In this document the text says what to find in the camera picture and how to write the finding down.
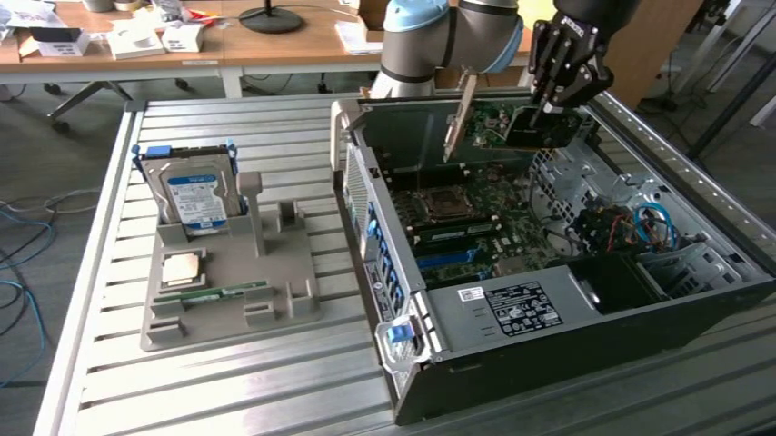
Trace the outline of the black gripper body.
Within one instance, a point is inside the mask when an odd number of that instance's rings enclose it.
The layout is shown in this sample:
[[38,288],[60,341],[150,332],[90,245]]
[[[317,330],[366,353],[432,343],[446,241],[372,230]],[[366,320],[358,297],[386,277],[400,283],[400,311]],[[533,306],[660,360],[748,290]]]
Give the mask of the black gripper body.
[[625,27],[639,8],[639,0],[555,1],[557,13],[552,24],[571,39],[569,67],[600,59],[609,48],[613,35]]

